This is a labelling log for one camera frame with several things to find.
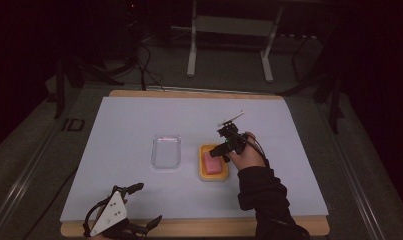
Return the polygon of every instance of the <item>clear plastic container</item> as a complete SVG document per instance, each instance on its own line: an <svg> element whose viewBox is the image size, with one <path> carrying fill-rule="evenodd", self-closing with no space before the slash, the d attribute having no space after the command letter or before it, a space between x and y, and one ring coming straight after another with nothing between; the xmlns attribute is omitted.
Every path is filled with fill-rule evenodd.
<svg viewBox="0 0 403 240"><path fill-rule="evenodd" d="M155 135L153 139L151 164L157 169L176 169L181 158L179 135Z"/></svg>

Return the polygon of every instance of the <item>wire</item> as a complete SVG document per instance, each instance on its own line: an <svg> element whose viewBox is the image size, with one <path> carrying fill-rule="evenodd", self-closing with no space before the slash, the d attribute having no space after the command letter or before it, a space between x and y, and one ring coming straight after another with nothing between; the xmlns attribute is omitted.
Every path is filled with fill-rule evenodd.
<svg viewBox="0 0 403 240"><path fill-rule="evenodd" d="M235 137L241 139L243 142L245 142L245 143L247 143L248 145L250 145L252 148L254 148L254 150L255 150L258 154L260 154L260 157L263 159L264 163L265 163L265 164L268 163L268 160L267 160L266 155L265 155L265 153L264 153L264 151L263 151L263 148L261 147L260 143L259 143L257 140L254 139L254 141L256 142L256 144L257 144L258 147L257 147L256 145L254 145L252 142L247 141L247 140L246 140L245 138L243 138L240 134L238 134L238 133L236 133L236 132L233 132L233 131L229 131L229 132L230 132L232 135L234 135Z"/></svg>
<svg viewBox="0 0 403 240"><path fill-rule="evenodd" d="M89 210L88 214L86 214L85 217L85 222L83 223L83 229L85 230L85 232L83 233L83 236L85 237L90 237L90 228L89 228L89 218L91 217L92 213L97 209L100 208L102 206L105 206L111 199L111 196L107 197L106 199L98 202L95 206L93 206L91 208L91 210Z"/></svg>
<svg viewBox="0 0 403 240"><path fill-rule="evenodd" d="M54 197L52 198L51 202L48 204L48 206L45 208L45 210L42 212L42 214L39 216L39 218L36 220L36 222L33 224L33 226L29 229L29 231L27 231L27 233L23 236L23 240L27 239L30 234L32 234L33 230L36 228L36 226L40 223L40 221L42 220L42 218L46 215L46 213L48 212L48 210L52 207L52 205L54 204L55 200L57 199L58 195L60 195L61 191L63 190L64 186L66 185L66 183L71 179L71 177L77 172L77 168L73 170L73 172L70 173L70 175L66 178L66 180L64 180L63 184L60 186L60 188L58 189L57 193L54 195Z"/></svg>
<svg viewBox="0 0 403 240"><path fill-rule="evenodd" d="M139 71L141 72L141 87L142 87L142 91L146 91L147 87L145 86L145 68L142 68L141 64L139 63L138 60L138 66L139 66Z"/></svg>
<svg viewBox="0 0 403 240"><path fill-rule="evenodd" d="M151 59L151 51L147 47L145 47L143 44L141 44L140 47L145 49L148 52L148 59L147 59L147 61L145 63L145 67L146 67L148 65L148 63L149 63L149 60Z"/></svg>
<svg viewBox="0 0 403 240"><path fill-rule="evenodd" d="M153 73L153 72L149 71L148 69L146 69L146 71L147 71L148 75L150 76L150 78L154 81L154 84L148 84L148 85L157 85L157 86L159 86L159 87L165 92L166 90L165 90L165 89L163 88L163 86L160 84L160 82L163 81L163 76L161 76L161 75L158 74L158 73ZM159 77L160 77L160 80L157 81L157 80L152 76L152 74L155 74L155 75L159 76Z"/></svg>

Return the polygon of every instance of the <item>person's hand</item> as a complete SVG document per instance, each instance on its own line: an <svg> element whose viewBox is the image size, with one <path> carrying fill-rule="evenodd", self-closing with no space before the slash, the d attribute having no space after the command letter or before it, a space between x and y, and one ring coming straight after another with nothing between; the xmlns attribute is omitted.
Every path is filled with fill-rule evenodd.
<svg viewBox="0 0 403 240"><path fill-rule="evenodd" d="M254 134L250 132L245 133L248 135L248 141L255 145L256 143L254 141L255 139ZM242 170L244 168L253 166L265 167L263 158L249 144L246 144L245 149L241 153L241 155L238 155L235 152L230 152L227 154L227 156L230 158L233 164L235 164L238 170Z"/></svg>

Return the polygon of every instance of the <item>black device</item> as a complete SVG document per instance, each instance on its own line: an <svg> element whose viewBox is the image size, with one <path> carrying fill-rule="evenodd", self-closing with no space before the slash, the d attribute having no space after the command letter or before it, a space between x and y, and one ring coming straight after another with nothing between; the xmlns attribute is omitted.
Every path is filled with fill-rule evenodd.
<svg viewBox="0 0 403 240"><path fill-rule="evenodd" d="M232 121L223 123L223 127L217 131L219 132L220 137L225 137L226 140L224 143L216 146L210 151L211 157L222 156L225 162L229 162L230 159L226 154L235 151L236 154L240 155L244 151L245 145L248 141L248 135L246 133L239 134L238 128Z"/></svg>
<svg viewBox="0 0 403 240"><path fill-rule="evenodd" d="M85 230L83 235L85 237L91 237L96 234L102 234L106 238L120 240L145 239L148 232L158 226L162 216L160 215L151 220L146 226L140 226L130 222L127 218L127 211L124 206L127 202L124 199L125 195L131 195L141 190L143 187L143 183L134 184L130 187L114 186L111 195L98 202L86 215L83 224L83 229ZM98 208L102 208L102 212L92 229L90 229L89 218Z"/></svg>

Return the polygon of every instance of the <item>person's arm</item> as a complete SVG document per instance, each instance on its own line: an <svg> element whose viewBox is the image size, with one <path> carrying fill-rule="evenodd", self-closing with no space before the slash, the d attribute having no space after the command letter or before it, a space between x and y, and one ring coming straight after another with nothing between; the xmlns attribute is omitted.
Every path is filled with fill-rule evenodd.
<svg viewBox="0 0 403 240"><path fill-rule="evenodd" d="M248 140L255 144L254 135ZM239 205L242 210L255 209L257 239L309 239L308 232L297 226L289 211L287 189L273 169L265 167L265 160L250 145L241 155L229 153L239 177Z"/></svg>

